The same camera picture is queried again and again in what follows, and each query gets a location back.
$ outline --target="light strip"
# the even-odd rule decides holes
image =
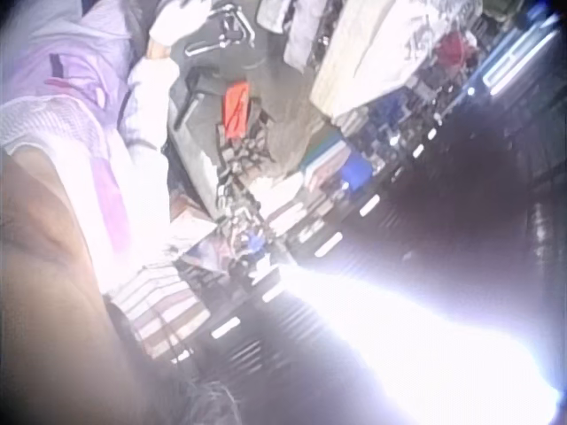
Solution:
[[[395,146],[400,141],[400,135],[393,135],[390,137],[390,146]]]
[[[235,328],[240,324],[240,319],[238,317],[233,317],[229,321],[227,321],[224,325],[218,327],[213,332],[211,332],[211,336],[214,339],[219,339],[221,336],[227,334],[231,329]]]
[[[533,26],[525,33],[523,33],[522,36],[512,45],[512,47],[510,47],[506,54],[502,56],[498,60],[498,62],[485,74],[483,81],[485,82],[486,86],[494,86],[495,81],[498,81],[502,76],[506,75],[506,72],[509,71],[510,63],[513,63],[514,59],[517,58],[517,52],[520,50],[522,44],[529,36],[533,35],[536,29],[537,27]]]
[[[264,295],[262,295],[262,301],[269,303],[272,299],[284,292],[284,290],[285,287],[281,283],[278,283],[274,288],[268,290]]]
[[[425,149],[425,148],[423,147],[422,144],[420,144],[419,146],[417,146],[416,149],[414,150],[414,153],[413,153],[414,158],[419,157],[419,156],[422,154],[423,149]]]
[[[319,259],[320,257],[327,255],[329,251],[332,250],[335,247],[335,245],[342,240],[343,240],[343,234],[337,232],[335,235],[332,236],[331,239],[329,239],[327,242],[321,245],[321,247],[317,251],[315,251],[315,256]]]
[[[530,52],[525,55],[524,58],[520,60],[516,64],[516,66],[514,66],[512,70],[504,76],[504,78],[498,81],[498,84],[496,84],[493,89],[490,90],[490,94],[492,96],[496,96],[498,93],[500,93],[508,85],[508,83],[511,82],[516,75],[518,75],[522,68],[524,68],[524,66],[526,66],[527,63],[538,53],[538,51],[543,49],[543,46],[545,46],[553,37],[555,37],[557,32],[558,31],[549,33],[543,40],[536,44],[536,46],[531,49]]]
[[[368,213],[370,213],[374,209],[374,207],[378,205],[378,202],[380,202],[380,196],[373,196],[366,204],[364,204],[364,206],[359,211],[361,217],[366,217]]]

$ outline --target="fluorescent light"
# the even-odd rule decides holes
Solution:
[[[178,355],[176,359],[172,359],[171,362],[174,365],[176,365],[177,362],[184,361],[185,359],[188,359],[190,355],[191,355],[190,352],[188,352],[187,350],[183,350],[183,352],[180,355]]]
[[[366,217],[368,213],[370,213],[374,209],[374,207],[378,205],[378,202],[380,202],[380,196],[373,196],[366,204],[364,204],[364,206],[359,211],[361,217]]]
[[[422,154],[423,149],[425,149],[425,148],[423,147],[422,144],[420,144],[419,146],[417,146],[416,149],[414,150],[414,153],[413,153],[414,158],[419,157],[419,156]]]
[[[285,287],[282,283],[278,283],[274,288],[268,290],[264,295],[262,295],[262,301],[269,303],[272,299],[284,292]]]
[[[321,245],[321,247],[317,251],[315,251],[315,256],[319,259],[320,257],[327,255],[329,251],[332,250],[335,247],[335,245],[342,240],[343,240],[343,234],[337,232],[335,235],[331,237],[331,239],[329,239],[327,242]]]
[[[541,40],[540,42],[538,42],[535,47],[533,49],[530,50],[530,52],[528,54],[526,54],[522,60],[520,60],[516,66],[514,66],[509,73],[507,73],[506,75],[504,75],[504,77],[498,81],[498,84],[496,84],[492,90],[490,90],[490,94],[492,96],[496,96],[498,93],[500,93],[511,81],[512,79],[519,74],[520,71],[522,71],[522,68],[524,68],[524,66],[527,65],[528,62],[530,62],[530,60],[532,60],[532,58],[538,53],[538,51],[540,51],[541,49],[543,49],[543,46],[545,46],[553,37],[555,37],[555,35],[557,34],[558,31],[554,31],[553,33],[549,33],[548,35],[546,35],[546,37]]]
[[[227,321],[224,325],[218,327],[213,332],[211,332],[211,336],[214,339],[219,339],[221,336],[227,334],[231,329],[235,328],[240,324],[240,319],[238,317],[233,317],[229,321]]]
[[[395,146],[400,141],[400,134],[390,137],[390,146]]]

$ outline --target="hand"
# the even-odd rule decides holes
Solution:
[[[167,1],[150,28],[150,38],[162,46],[173,46],[205,24],[211,6],[212,0]]]

